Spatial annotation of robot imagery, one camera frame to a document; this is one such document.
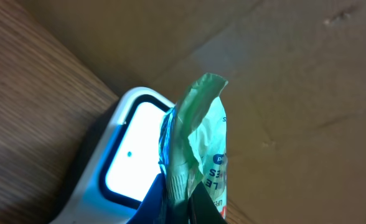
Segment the teal snack packet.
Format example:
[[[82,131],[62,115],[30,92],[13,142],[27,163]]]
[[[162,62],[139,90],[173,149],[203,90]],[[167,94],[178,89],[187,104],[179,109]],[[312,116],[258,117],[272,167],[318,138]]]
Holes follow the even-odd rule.
[[[166,223],[190,223],[189,199],[202,182],[223,219],[227,212],[227,115],[223,77],[206,73],[164,115],[159,166],[166,183]]]

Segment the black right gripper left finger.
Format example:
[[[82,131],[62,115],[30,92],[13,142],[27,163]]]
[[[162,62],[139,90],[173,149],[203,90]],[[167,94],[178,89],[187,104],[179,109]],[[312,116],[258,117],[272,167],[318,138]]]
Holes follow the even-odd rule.
[[[127,224],[165,224],[167,213],[164,174],[158,174],[139,208]]]

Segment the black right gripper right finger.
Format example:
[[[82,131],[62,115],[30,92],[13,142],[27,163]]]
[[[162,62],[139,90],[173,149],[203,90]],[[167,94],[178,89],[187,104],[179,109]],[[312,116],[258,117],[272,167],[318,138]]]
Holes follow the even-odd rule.
[[[227,224],[200,182],[189,199],[190,224]]]

